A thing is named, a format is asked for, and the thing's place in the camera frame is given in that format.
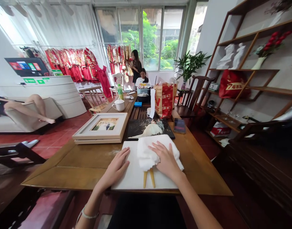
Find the green bottle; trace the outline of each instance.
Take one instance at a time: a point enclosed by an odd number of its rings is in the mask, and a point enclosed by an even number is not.
[[[124,100],[123,89],[120,84],[118,84],[117,86],[117,93],[118,93],[118,98],[121,100]]]

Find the woman in white shirt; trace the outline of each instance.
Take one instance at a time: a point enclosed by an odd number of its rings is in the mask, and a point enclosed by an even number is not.
[[[137,78],[135,82],[135,86],[139,89],[151,87],[149,79],[146,77],[146,70],[144,68],[142,68],[140,72],[140,77]]]

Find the wedding photo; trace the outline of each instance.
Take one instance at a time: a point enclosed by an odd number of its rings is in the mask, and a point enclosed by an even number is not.
[[[118,118],[116,119],[100,119],[92,130],[113,130]]]

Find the hand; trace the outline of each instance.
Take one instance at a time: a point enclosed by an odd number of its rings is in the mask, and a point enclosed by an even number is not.
[[[130,147],[119,151],[95,187],[99,188],[101,191],[104,191],[108,187],[115,184],[124,175],[125,170],[129,166],[130,162],[125,162],[125,158],[129,153]]]
[[[148,148],[155,152],[160,158],[160,163],[158,163],[156,167],[159,171],[175,182],[183,174],[183,172],[180,170],[177,162],[175,161],[171,144],[169,144],[169,150],[159,141],[157,141],[157,144],[152,143],[152,145],[154,147],[148,146]]]

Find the television screen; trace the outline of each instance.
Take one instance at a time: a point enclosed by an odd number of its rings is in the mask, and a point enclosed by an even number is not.
[[[5,60],[20,77],[50,75],[41,58],[5,58]]]

